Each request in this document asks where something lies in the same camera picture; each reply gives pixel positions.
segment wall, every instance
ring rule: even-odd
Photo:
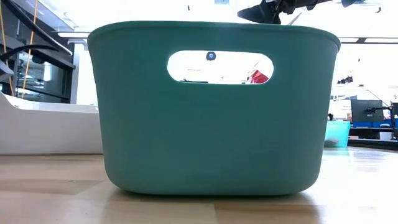
[[[76,103],[97,105],[90,55],[83,47],[80,52],[81,68]],[[337,83],[337,80],[352,75],[353,86],[365,85],[365,89],[376,96],[368,91],[350,91],[349,93],[345,91],[344,94],[357,94],[360,100],[380,98],[386,103],[394,101],[394,95],[398,95],[398,75],[395,63],[397,57],[398,45],[343,45],[336,61],[333,85]]]
[[[72,87],[72,91],[75,91],[76,102],[71,103],[97,106],[97,93],[90,54],[83,44],[76,44],[75,56],[78,57],[78,68],[76,69],[78,74],[73,74],[74,76],[77,76],[73,77],[77,79],[77,83],[73,83],[72,85],[77,86],[77,88],[73,89]]]

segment black cable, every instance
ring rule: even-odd
[[[0,55],[0,60],[3,61],[6,59],[9,59],[14,54],[21,52],[23,50],[29,50],[29,49],[57,50],[55,47],[48,46],[48,45],[42,45],[42,44],[24,45],[24,46],[16,47],[16,48],[9,50],[6,53]]]
[[[44,41],[55,47],[58,51],[63,51],[69,56],[72,56],[72,51],[67,49],[62,44],[58,43],[51,36],[46,34],[39,26],[33,23],[31,19],[14,3],[12,0],[1,0],[2,3],[30,30],[35,32],[36,35],[41,37]]]

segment blue object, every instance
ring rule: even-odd
[[[380,128],[380,125],[382,124],[389,124],[391,127],[391,119],[385,119],[383,122],[373,122],[373,127],[374,128]]]
[[[350,127],[349,121],[328,121],[325,147],[347,147]]]
[[[353,122],[354,128],[371,128],[373,127],[373,122]]]

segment computer monitor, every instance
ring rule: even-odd
[[[370,112],[371,108],[383,107],[381,100],[351,100],[353,122],[383,122],[383,110]]]

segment light blue bin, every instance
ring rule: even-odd
[[[325,134],[325,147],[347,147],[349,121],[328,121]]]

